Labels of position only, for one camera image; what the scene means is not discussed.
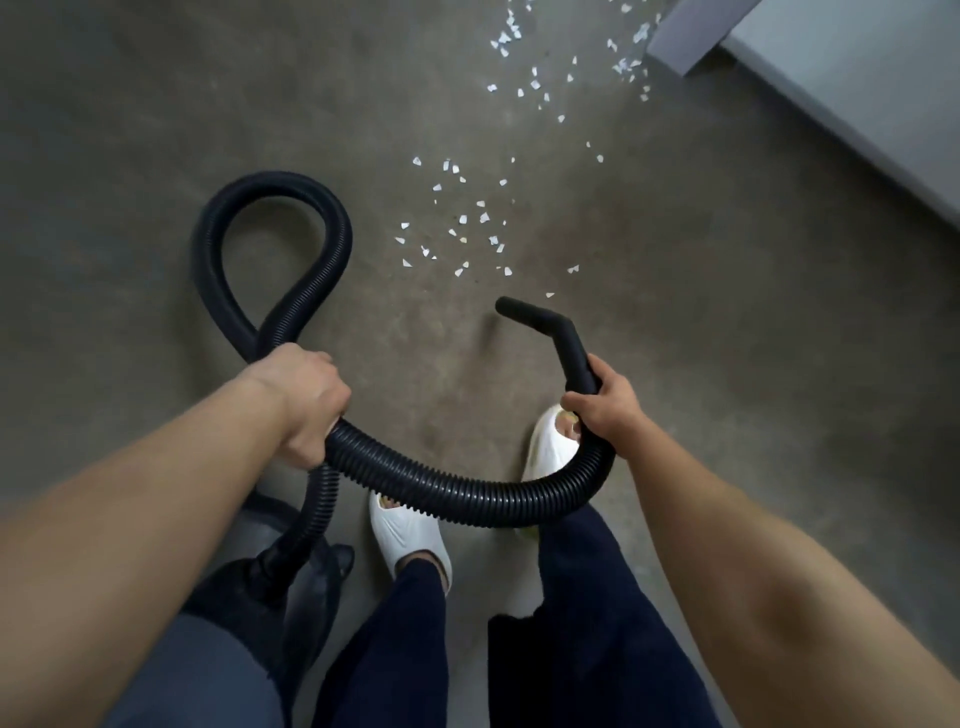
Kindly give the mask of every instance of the person's right hand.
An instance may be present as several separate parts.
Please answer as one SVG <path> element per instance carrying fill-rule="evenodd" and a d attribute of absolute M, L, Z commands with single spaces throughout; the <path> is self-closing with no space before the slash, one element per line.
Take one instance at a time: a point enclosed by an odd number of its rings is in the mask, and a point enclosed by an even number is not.
<path fill-rule="evenodd" d="M 575 412 L 584 424 L 609 442 L 620 457 L 628 456 L 636 433 L 646 420 L 636 400 L 634 388 L 623 375 L 599 356 L 587 354 L 590 368 L 603 386 L 596 395 L 567 392 L 560 400 L 563 409 Z"/>

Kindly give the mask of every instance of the person's left hand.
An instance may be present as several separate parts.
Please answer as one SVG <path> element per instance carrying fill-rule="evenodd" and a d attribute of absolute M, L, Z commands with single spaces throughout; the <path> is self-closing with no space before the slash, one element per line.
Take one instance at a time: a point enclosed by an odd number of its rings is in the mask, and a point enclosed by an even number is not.
<path fill-rule="evenodd" d="M 324 462 L 324 440 L 350 400 L 350 388 L 340 379 L 330 355 L 284 344 L 247 367 L 238 376 L 243 378 L 280 395 L 288 422 L 280 455 L 304 470 Z"/>

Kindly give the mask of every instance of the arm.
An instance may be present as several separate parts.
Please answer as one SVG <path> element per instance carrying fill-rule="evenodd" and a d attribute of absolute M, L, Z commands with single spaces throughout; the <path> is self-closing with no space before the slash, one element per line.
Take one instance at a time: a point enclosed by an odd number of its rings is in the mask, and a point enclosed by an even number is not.
<path fill-rule="evenodd" d="M 960 684 L 836 559 L 708 471 L 598 357 L 565 408 L 609 440 L 690 631 L 744 728 L 953 726 Z"/>
<path fill-rule="evenodd" d="M 0 724 L 99 723 L 267 462 L 322 462 L 349 394 L 287 344 L 0 526 Z"/>

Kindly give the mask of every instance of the forearm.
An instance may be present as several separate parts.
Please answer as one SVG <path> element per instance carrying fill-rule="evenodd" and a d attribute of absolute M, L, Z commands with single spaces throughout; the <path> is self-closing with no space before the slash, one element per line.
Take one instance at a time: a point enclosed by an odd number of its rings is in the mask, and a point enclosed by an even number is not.
<path fill-rule="evenodd" d="M 284 437 L 234 380 L 0 529 L 0 723 L 94 724 L 177 612 Z M 37 715 L 42 706 L 44 715 Z"/>
<path fill-rule="evenodd" d="M 653 423 L 633 442 L 628 460 L 664 571 L 745 728 L 957 718 L 949 673 L 828 552 Z"/>

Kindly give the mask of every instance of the foot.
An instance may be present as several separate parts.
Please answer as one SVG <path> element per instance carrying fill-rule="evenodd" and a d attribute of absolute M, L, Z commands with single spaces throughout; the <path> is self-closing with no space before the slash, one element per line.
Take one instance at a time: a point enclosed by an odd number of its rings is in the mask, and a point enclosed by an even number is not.
<path fill-rule="evenodd" d="M 371 491 L 370 520 L 394 579 L 411 561 L 422 559 L 437 568 L 444 594 L 450 591 L 453 571 L 437 519 Z"/>
<path fill-rule="evenodd" d="M 523 480 L 536 480 L 555 473 L 577 454 L 580 447 L 580 420 L 558 404 L 540 415 L 533 437 Z"/>

